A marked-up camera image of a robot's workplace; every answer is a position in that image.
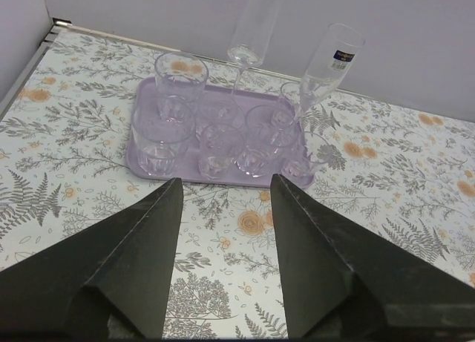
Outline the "clear tall tumbler glass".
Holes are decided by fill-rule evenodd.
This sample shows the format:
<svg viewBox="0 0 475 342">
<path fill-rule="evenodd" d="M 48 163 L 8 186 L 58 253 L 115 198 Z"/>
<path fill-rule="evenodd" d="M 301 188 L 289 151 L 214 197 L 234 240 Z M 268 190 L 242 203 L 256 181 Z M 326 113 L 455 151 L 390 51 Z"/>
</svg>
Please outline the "clear tall tumbler glass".
<svg viewBox="0 0 475 342">
<path fill-rule="evenodd" d="M 298 138 L 294 115 L 284 108 L 258 105 L 245 115 L 245 146 L 237 167 L 251 177 L 271 172 Z"/>
</svg>

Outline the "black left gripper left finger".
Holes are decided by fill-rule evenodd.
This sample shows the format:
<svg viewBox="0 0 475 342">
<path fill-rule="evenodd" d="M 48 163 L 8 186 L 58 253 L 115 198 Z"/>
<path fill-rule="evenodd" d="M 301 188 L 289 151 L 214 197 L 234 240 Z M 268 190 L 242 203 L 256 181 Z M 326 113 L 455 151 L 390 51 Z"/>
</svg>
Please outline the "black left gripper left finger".
<svg viewBox="0 0 475 342">
<path fill-rule="evenodd" d="M 160 338 L 183 211 L 179 178 L 1 273 L 1 339 Z"/>
</svg>

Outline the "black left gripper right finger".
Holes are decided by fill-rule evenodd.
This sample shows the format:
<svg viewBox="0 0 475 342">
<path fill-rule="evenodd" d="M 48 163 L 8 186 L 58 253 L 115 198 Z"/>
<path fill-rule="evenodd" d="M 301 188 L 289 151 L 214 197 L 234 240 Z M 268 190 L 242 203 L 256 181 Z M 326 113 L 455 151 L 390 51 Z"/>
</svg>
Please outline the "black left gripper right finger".
<svg viewBox="0 0 475 342">
<path fill-rule="evenodd" d="M 469 285 L 318 203 L 280 174 L 270 193 L 291 338 L 474 339 Z"/>
</svg>

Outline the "clear wine glass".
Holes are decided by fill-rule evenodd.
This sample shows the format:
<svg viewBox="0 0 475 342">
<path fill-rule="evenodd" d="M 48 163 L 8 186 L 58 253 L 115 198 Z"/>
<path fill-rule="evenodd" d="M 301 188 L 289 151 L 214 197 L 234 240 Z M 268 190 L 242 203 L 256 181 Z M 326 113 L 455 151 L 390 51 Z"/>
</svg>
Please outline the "clear wine glass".
<svg viewBox="0 0 475 342">
<path fill-rule="evenodd" d="M 278 95 L 278 108 L 272 114 L 271 123 L 283 130 L 293 126 L 303 115 L 300 85 L 295 82 L 283 83 Z"/>
</svg>

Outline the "clear small tumbler glass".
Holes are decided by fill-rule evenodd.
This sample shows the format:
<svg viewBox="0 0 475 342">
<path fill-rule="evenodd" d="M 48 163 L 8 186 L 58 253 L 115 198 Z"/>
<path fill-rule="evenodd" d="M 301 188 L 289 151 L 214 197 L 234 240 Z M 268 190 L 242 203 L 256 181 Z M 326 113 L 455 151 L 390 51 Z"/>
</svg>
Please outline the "clear small tumbler glass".
<svg viewBox="0 0 475 342">
<path fill-rule="evenodd" d="M 223 123 L 208 125 L 200 135 L 198 168 L 202 177 L 220 179 L 244 148 L 243 134 Z"/>
</svg>

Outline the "small clear shot glass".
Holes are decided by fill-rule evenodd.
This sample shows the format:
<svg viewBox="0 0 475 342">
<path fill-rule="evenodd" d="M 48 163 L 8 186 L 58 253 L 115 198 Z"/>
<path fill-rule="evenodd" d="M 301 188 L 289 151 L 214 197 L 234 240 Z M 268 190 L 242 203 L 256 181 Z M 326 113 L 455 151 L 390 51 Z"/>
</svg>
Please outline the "small clear shot glass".
<svg viewBox="0 0 475 342">
<path fill-rule="evenodd" d="M 238 105 L 225 93 L 205 92 L 197 101 L 197 129 L 214 123 L 231 124 L 238 113 Z"/>
</svg>

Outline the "clear faceted tumbler glass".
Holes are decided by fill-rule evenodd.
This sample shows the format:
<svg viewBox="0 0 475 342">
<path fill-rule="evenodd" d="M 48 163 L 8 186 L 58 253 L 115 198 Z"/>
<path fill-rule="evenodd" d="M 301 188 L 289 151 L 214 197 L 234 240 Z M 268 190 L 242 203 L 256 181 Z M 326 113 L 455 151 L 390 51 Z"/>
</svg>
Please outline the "clear faceted tumbler glass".
<svg viewBox="0 0 475 342">
<path fill-rule="evenodd" d="M 154 71 L 158 93 L 183 100 L 195 114 L 209 78 L 206 64 L 190 53 L 173 51 L 155 59 Z"/>
</svg>

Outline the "clear plain drinking glass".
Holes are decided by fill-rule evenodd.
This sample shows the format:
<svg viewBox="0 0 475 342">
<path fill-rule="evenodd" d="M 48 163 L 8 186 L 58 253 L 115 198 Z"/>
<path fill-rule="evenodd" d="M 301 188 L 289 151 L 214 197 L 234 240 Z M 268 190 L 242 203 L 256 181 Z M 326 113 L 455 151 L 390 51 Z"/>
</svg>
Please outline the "clear plain drinking glass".
<svg viewBox="0 0 475 342">
<path fill-rule="evenodd" d="M 243 72 L 263 64 L 283 0 L 248 0 L 236 24 L 229 59 L 238 65 L 231 94 L 234 96 Z"/>
</svg>

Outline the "clear champagne flute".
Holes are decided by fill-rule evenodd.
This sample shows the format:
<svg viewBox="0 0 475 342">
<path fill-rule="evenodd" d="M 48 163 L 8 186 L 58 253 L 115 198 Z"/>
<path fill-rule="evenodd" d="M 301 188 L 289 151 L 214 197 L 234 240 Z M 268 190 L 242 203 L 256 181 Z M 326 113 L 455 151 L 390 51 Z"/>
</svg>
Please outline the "clear champagne flute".
<svg viewBox="0 0 475 342">
<path fill-rule="evenodd" d="M 341 84 L 364 44 L 364 37 L 353 28 L 341 23 L 329 25 L 301 77 L 298 119 Z"/>
</svg>

